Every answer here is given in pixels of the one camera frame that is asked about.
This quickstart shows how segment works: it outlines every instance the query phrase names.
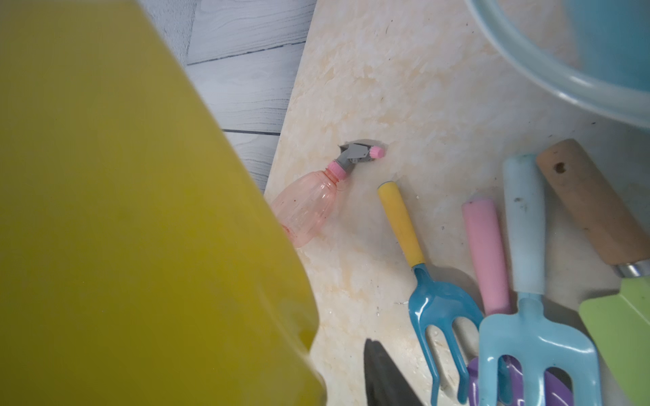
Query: blue garden fork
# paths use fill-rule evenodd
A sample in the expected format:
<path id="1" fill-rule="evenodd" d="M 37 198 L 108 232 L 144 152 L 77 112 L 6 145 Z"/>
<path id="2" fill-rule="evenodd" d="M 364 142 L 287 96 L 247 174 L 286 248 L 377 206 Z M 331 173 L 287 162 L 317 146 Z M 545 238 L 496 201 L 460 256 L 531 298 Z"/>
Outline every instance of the blue garden fork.
<path id="1" fill-rule="evenodd" d="M 446 283 L 435 282 L 431 279 L 429 271 L 424 264 L 424 255 L 415 236 L 411 218 L 408 215 L 404 200 L 395 182 L 386 182 L 379 186 L 377 194 L 382 201 L 383 209 L 386 211 L 388 221 L 393 232 L 400 243 L 406 260 L 413 268 L 417 278 L 417 287 L 408 302 L 411 323 L 415 334 L 420 341 L 424 358 L 433 377 L 433 388 L 431 390 L 431 405 L 436 406 L 438 390 L 440 388 L 440 375 L 434 362 L 426 340 L 426 328 L 434 325 L 442 330 L 449 350 L 456 364 L 460 382 L 458 384 L 458 401 L 465 403 L 469 393 L 469 373 L 463 355 L 460 352 L 452 324 L 459 317 L 470 319 L 476 328 L 483 320 L 483 314 L 472 297 L 458 286 Z M 499 396 L 505 404 L 509 404 L 512 393 L 510 392 L 510 380 L 507 366 L 499 364 Z"/>
<path id="2" fill-rule="evenodd" d="M 524 401 L 544 406 L 544 371 L 571 376 L 575 406 L 601 406 L 598 353 L 587 336 L 544 317 L 544 184 L 534 155 L 511 157 L 503 164 L 506 222 L 513 287 L 519 312 L 493 314 L 481 324 L 478 339 L 480 406 L 497 404 L 497 359 L 512 355 L 524 376 Z"/>

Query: yellow handle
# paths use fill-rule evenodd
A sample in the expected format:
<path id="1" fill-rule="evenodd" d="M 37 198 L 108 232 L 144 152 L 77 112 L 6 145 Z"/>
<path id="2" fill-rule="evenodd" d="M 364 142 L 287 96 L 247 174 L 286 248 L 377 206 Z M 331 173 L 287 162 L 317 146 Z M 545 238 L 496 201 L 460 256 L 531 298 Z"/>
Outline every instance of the yellow handle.
<path id="1" fill-rule="evenodd" d="M 384 182 L 377 189 L 379 199 L 382 201 L 383 210 L 386 212 L 388 222 L 393 228 L 397 241 L 402 247 L 406 262 L 412 268 L 424 263 L 424 255 L 420 243 L 415 236 L 413 223 L 404 205 L 404 200 L 395 182 Z"/>

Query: light blue garden fork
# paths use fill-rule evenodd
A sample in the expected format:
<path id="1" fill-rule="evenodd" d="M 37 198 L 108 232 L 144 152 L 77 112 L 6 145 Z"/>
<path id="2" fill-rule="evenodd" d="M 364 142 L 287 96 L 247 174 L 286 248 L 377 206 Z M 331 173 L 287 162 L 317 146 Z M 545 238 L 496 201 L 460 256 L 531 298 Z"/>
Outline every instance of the light blue garden fork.
<path id="1" fill-rule="evenodd" d="M 571 376 L 575 406 L 601 406 L 598 353 L 591 340 L 568 325 L 544 317 L 544 184 L 534 155 L 510 157 L 503 165 L 513 287 L 519 312 L 486 317 L 479 329 L 480 406 L 497 404 L 497 360 L 512 355 L 524 376 L 526 406 L 544 406 L 544 371 Z"/>

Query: purple garden tool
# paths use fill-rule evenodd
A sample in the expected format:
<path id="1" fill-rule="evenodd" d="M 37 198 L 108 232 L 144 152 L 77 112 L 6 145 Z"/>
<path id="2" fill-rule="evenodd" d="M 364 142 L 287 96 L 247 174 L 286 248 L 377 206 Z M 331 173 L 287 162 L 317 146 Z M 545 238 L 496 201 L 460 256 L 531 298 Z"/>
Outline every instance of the purple garden tool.
<path id="1" fill-rule="evenodd" d="M 463 204 L 462 209 L 469 251 L 472 255 L 486 316 L 498 313 L 511 314 L 506 261 L 494 201 L 486 198 L 476 199 Z M 517 359 L 508 355 L 503 359 L 509 371 L 512 388 L 510 404 L 523 406 L 524 390 L 521 365 Z M 478 358 L 473 359 L 467 369 L 469 371 L 469 404 L 478 406 Z M 544 382 L 547 406 L 573 406 L 573 394 L 558 378 L 545 372 Z M 504 403 L 505 397 L 501 393 L 499 394 L 499 399 Z"/>

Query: spray nozzle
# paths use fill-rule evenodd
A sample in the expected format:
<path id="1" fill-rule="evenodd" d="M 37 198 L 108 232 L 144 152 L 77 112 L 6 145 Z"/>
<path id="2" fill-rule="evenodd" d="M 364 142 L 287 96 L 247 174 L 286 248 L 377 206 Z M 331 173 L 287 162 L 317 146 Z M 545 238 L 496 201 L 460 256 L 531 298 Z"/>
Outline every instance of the spray nozzle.
<path id="1" fill-rule="evenodd" d="M 383 158 L 386 154 L 384 148 L 361 141 L 349 142 L 339 148 L 341 148 L 341 154 L 336 158 L 336 163 L 345 172 L 350 172 L 353 164 Z"/>

